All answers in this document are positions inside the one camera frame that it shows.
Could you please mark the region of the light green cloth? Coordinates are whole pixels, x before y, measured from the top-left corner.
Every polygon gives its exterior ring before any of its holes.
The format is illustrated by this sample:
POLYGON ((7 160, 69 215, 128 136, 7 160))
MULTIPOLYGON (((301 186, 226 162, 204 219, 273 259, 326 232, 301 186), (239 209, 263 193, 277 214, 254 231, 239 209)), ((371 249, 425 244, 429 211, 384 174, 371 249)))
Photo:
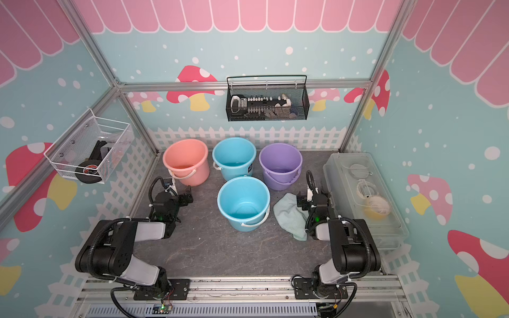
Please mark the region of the light green cloth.
POLYGON ((297 206, 297 197, 286 193, 274 205, 274 215, 282 229, 289 232, 297 241, 306 241, 306 221, 309 217, 307 211, 297 206))

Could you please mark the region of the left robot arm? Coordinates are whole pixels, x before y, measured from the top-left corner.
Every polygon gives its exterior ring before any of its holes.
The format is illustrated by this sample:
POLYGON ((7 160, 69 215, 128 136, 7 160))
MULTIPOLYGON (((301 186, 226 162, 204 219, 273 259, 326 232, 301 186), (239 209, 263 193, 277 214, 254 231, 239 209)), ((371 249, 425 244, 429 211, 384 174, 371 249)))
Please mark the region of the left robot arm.
POLYGON ((118 282, 142 298, 169 299, 177 287, 160 266, 134 255, 137 242, 169 239, 181 221, 180 208, 194 199, 189 185, 179 194, 168 180, 157 177, 148 190, 150 212, 145 218, 99 221, 75 259, 78 272, 98 280, 118 282))

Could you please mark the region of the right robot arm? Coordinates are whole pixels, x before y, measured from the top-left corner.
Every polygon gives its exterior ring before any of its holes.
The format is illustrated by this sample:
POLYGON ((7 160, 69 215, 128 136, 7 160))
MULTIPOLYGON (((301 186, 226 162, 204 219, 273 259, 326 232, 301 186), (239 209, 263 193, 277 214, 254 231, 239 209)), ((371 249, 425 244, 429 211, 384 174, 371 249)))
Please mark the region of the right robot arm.
POLYGON ((328 193, 318 189, 314 176, 306 172, 308 193, 297 197, 297 206, 308 212, 305 233, 312 239, 327 241, 331 259, 318 265, 311 278, 295 275, 291 279, 296 299, 334 299, 351 297, 354 281, 380 270, 381 258, 364 219, 336 216, 328 193))

